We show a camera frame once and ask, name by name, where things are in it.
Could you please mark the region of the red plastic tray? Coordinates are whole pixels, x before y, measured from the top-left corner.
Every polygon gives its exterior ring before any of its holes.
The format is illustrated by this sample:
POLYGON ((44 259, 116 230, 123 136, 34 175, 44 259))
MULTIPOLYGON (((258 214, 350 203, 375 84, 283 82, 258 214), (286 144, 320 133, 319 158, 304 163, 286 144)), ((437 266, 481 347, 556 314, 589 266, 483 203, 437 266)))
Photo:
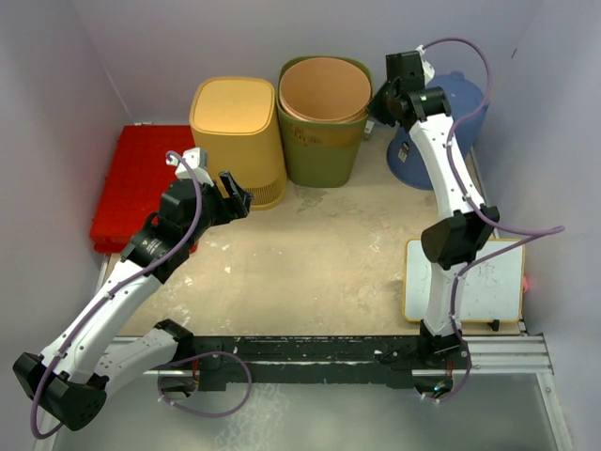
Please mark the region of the red plastic tray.
POLYGON ((127 125, 116 143, 89 231, 100 254, 121 252, 157 210, 162 193, 176 179, 165 154, 193 147, 187 125, 127 125))

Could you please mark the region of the yellow ribbed waste basket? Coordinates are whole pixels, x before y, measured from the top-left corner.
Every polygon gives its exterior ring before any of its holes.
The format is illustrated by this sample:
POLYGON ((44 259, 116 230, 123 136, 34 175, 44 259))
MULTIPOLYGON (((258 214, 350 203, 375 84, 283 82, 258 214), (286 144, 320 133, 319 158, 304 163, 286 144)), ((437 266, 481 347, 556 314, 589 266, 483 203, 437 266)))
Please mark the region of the yellow ribbed waste basket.
POLYGON ((232 174, 269 210, 285 196, 287 175, 274 86, 260 78, 215 77, 197 89, 189 115, 194 143, 208 154, 208 171, 232 174))

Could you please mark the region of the pink bin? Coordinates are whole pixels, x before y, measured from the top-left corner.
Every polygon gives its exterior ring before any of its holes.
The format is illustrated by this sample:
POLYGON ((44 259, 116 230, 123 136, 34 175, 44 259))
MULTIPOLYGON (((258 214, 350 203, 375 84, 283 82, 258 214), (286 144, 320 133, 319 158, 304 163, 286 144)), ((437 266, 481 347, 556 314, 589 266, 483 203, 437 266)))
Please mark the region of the pink bin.
POLYGON ((314 122, 344 123, 360 115, 372 95, 369 77, 336 57, 309 57, 285 70, 280 103, 291 116, 314 122))

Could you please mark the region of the olive green ribbed bin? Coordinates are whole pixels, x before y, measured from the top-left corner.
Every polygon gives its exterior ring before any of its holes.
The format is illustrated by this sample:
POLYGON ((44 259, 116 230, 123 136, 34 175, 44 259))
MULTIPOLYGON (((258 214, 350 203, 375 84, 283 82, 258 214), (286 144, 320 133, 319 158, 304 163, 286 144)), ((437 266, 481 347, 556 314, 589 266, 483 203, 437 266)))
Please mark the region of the olive green ribbed bin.
MULTIPOLYGON (((289 60, 281 69, 277 86, 277 113, 283 140, 288 178, 304 187, 336 188, 345 185, 351 176, 362 141, 368 115, 363 112, 344 123, 323 123, 299 119, 283 109, 279 99, 279 83, 285 70, 303 59, 289 60)), ((336 57, 357 65, 370 79, 369 69, 352 58, 336 57)))

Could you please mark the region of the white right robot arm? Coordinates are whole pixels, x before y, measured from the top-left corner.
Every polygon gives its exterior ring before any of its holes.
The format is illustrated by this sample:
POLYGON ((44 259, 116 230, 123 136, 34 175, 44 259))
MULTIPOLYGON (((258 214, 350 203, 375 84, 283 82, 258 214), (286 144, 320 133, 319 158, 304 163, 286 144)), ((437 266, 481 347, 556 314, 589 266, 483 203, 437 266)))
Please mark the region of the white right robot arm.
POLYGON ((439 219, 421 235, 431 284, 416 353, 424 365, 439 367, 467 349, 459 317, 465 277, 500 213, 473 186, 456 143, 451 104, 442 88, 427 84, 433 74, 417 50, 387 55, 386 81, 368 112, 408 133, 435 192, 439 219))

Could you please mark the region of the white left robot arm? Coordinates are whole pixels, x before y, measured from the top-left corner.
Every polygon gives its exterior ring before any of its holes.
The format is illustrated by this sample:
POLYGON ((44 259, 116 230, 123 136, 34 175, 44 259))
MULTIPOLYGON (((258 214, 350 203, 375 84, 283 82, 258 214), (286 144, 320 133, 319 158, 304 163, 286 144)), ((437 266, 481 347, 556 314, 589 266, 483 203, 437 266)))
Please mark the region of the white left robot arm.
POLYGON ((223 171, 214 182, 203 170, 184 174, 162 193, 157 211, 125 246, 120 260, 70 326, 38 353, 17 358, 13 372, 32 401, 30 429, 38 440, 38 413, 58 428, 87 426, 107 398, 148 369, 182 368, 194 360, 194 335, 171 319, 159 321, 125 348, 108 351, 132 314, 188 260, 201 236, 213 226, 248 216, 253 196, 223 171))

